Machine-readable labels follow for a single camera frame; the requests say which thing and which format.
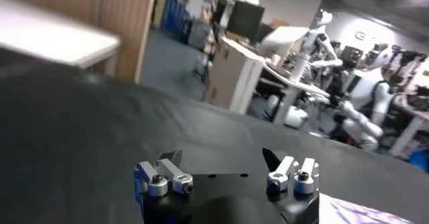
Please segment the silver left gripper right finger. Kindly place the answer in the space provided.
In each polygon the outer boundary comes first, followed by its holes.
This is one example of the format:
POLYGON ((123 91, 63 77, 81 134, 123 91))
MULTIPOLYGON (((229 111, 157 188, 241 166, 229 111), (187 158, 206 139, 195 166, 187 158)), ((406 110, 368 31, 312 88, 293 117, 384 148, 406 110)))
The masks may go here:
POLYGON ((269 169, 267 194, 279 194, 288 190, 290 184, 296 194, 313 194, 319 191, 319 163, 314 158, 305 158, 299 163, 293 156, 282 151, 262 149, 269 169))

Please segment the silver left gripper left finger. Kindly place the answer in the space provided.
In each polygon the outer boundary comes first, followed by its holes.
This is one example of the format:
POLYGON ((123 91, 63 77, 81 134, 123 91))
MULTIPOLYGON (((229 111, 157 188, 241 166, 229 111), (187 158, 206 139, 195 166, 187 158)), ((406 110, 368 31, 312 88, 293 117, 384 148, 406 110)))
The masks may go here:
POLYGON ((154 164, 148 161, 138 162, 134 166, 135 198, 144 193, 150 197, 161 198, 173 192, 187 195, 193 190, 193 176, 179 169, 182 150, 162 154, 154 164))

